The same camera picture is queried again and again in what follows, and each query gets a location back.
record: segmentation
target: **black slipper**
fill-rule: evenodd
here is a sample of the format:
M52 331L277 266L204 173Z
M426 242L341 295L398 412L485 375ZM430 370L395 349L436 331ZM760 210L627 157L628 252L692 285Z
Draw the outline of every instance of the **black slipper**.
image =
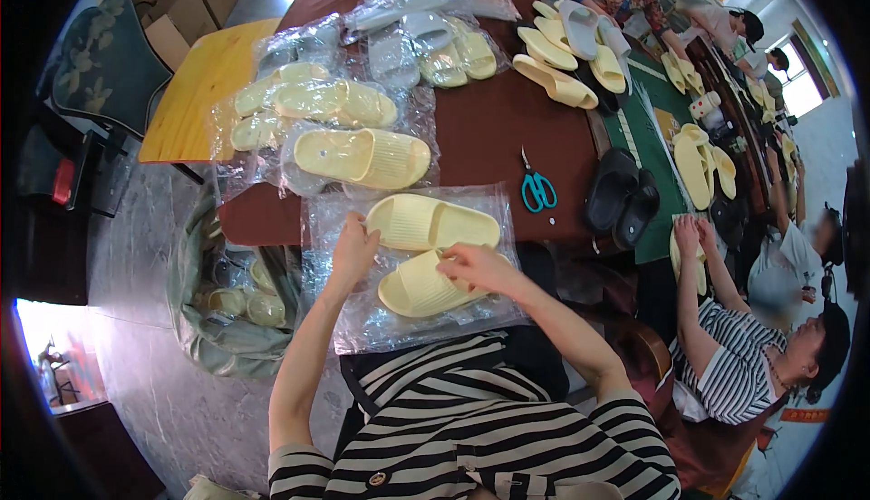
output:
M625 199L638 188L638 165L626 149L611 147L599 161L586 195L583 223L597 236L608 234L625 207Z
M660 203L653 173L641 169L638 173L638 188L628 197L625 210L614 225L614 243L617 247L629 250L637 246L649 223L658 215Z

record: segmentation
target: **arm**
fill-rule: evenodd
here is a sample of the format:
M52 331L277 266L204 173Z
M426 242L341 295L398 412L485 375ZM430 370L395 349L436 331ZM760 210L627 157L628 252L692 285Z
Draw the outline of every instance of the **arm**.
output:
M725 266L725 259L719 253L719 248L716 247L716 235L712 225L706 219L698 219L696 226L701 238L701 248L707 257L707 267L710 268L712 286L716 289L716 298L728 310L749 313L749 306L740 297L740 293L734 285L734 279L731 278L731 274L728 273L728 268Z
M681 257L680 282L677 284L677 341L695 374L702 377L713 355L722 346L698 322L698 261L694 256L699 236L694 217L683 215L677 218L673 229Z
M548 295L492 249L456 244L445 251L439 270L471 287L486 288L513 299L526 311L559 353L595 390L599 399L630 389L625 367L610 345L588 322Z
M332 253L332 275L287 347L269 398L269 451L288 443L312 445L308 423L332 329L344 300L364 277L380 232L365 234L359 213L347 216Z

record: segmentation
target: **green table mat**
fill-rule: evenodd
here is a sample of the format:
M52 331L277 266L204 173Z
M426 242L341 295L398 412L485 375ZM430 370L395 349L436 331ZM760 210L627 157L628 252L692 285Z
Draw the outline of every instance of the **green table mat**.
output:
M632 78L647 89L652 106L672 114L680 125L691 123L688 108L691 99L689 96L680 95L674 89L671 82L667 80L665 67L638 52L632 52L630 59L658 74L656 76L636 65L630 65ZM672 215L687 213L689 209L680 194L667 153L662 149L658 134L651 126L658 124L654 119L651 121L644 110L636 85L632 95L628 96L628 103L623 107L622 113L605 117L604 125L612 146L630 150L635 158L640 160L640 164L652 172L658 186L658 194L661 196L658 215L640 238L634 250L634 261L637 264L644 264L664 258L670 251ZM623 125L627 125L631 133L633 146L629 144Z

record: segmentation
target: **brown tablecloth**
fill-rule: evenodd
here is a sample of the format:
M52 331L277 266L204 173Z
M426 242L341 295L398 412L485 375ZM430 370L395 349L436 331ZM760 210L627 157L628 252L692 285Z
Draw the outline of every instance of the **brown tablecloth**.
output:
M296 0L278 29L335 11L345 13L359 1ZM534 17L534 0L513 1L523 19ZM509 57L519 52L522 43L514 23L480 19L480 24ZM580 212L598 154L584 110L553 102L541 86L514 70L436 91L442 186L505 181L517 241L592 239ZM523 145L532 168L556 189L559 203L551 210L533 214L523 205L519 195L525 175L519 157ZM275 187L259 183L225 203L218 213L223 233L235 244L298 245L299 206L298 197L281 200Z

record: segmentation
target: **hair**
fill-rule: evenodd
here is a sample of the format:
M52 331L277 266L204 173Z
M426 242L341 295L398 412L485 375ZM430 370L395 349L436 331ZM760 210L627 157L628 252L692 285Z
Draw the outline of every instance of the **hair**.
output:
M761 19L757 15L746 10L730 10L728 13L743 17L743 23L746 27L746 42L749 43L750 47L753 47L759 39L764 38L764 24L761 23Z
M846 354L849 353L850 333L846 312L836 303L825 300L825 310L819 318L825 326L825 338L815 357L819 373L810 380L807 387L807 402L810 404L819 402L821 391L831 385L833 378L840 374Z
M779 49L778 47L776 49L770 49L770 54L776 59L776 65L780 70L788 70L788 57L786 57L786 53L784 53L782 49Z

